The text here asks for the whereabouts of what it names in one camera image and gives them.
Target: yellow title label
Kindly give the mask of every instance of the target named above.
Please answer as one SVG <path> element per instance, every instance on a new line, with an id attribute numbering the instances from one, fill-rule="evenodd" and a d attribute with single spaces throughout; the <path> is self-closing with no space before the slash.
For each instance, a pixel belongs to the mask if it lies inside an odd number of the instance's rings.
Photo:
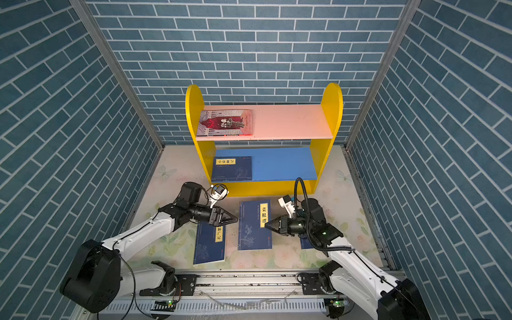
<path id="1" fill-rule="evenodd" d="M 236 164 L 236 159 L 216 159 L 215 164 Z"/>
<path id="2" fill-rule="evenodd" d="M 265 228 L 268 222 L 268 203 L 260 203 L 260 228 Z"/>
<path id="3" fill-rule="evenodd" d="M 215 242 L 222 242 L 222 227 L 217 227 L 215 230 Z"/>

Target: shelf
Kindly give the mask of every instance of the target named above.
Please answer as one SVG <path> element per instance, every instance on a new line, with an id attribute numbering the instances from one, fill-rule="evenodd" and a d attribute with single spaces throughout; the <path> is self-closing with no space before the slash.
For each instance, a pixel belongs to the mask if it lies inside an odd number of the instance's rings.
<path id="1" fill-rule="evenodd" d="M 204 109 L 252 110 L 253 134 L 196 137 L 197 141 L 332 139 L 320 104 L 206 105 Z"/>
<path id="2" fill-rule="evenodd" d="M 216 157 L 252 157 L 252 180 L 239 182 L 316 180 L 308 147 L 225 149 L 217 150 Z"/>

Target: floral tablecloth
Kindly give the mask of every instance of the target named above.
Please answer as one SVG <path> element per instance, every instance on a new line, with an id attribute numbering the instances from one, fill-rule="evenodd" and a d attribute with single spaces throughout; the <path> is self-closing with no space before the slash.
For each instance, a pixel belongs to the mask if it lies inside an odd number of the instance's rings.
<path id="1" fill-rule="evenodd" d="M 194 146 L 167 146 L 157 165 L 132 225 L 156 213 L 156 209 L 174 200 L 181 185 L 194 181 L 208 188 L 208 182 Z M 354 247 L 376 265 L 381 266 L 370 228 L 349 170 L 339 146 L 334 146 L 314 195 L 323 207 L 329 223 L 340 229 Z M 286 214 L 278 197 L 231 198 L 217 204 L 238 216 L 240 201 L 271 199 L 272 217 Z M 329 259 L 314 249 L 301 250 L 298 237 L 272 235 L 272 249 L 238 251 L 238 224 L 226 226 L 224 262 L 193 265 L 197 225 L 187 223 L 177 232 L 161 237 L 130 259 L 132 266 L 144 266 L 161 260 L 176 269 L 304 269 L 317 268 Z"/>

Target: blue brick wall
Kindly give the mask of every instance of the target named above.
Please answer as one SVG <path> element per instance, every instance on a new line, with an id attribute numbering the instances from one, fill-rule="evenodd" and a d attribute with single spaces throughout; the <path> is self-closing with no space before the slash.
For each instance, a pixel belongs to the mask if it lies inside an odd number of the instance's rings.
<path id="1" fill-rule="evenodd" d="M 206 104 L 227 105 L 318 104 L 331 82 L 344 93 L 337 139 L 344 143 L 405 2 L 88 4 L 162 139 L 190 144 L 184 101 L 192 83 Z"/>
<path id="2" fill-rule="evenodd" d="M 351 150 L 432 319 L 512 318 L 512 3 L 423 0 Z"/>
<path id="3" fill-rule="evenodd" d="M 0 8 L 0 319 L 69 318 L 77 247 L 120 230 L 157 150 L 67 0 Z"/>

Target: book cover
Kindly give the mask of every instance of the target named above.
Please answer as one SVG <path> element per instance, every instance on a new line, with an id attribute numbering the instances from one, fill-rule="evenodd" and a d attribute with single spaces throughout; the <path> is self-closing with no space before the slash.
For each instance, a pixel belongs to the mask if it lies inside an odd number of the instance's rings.
<path id="1" fill-rule="evenodd" d="M 251 110 L 203 110 L 197 128 L 200 136 L 252 135 Z"/>
<path id="2" fill-rule="evenodd" d="M 272 249 L 272 230 L 265 228 L 270 220 L 270 200 L 240 202 L 238 250 Z"/>
<path id="3" fill-rule="evenodd" d="M 252 157 L 215 157 L 211 181 L 252 180 Z"/>
<path id="4" fill-rule="evenodd" d="M 226 227 L 214 227 L 205 221 L 197 225 L 194 264 L 224 261 Z"/>
<path id="5" fill-rule="evenodd" d="M 313 246 L 309 242 L 308 238 L 300 238 L 301 240 L 301 249 L 313 249 Z"/>

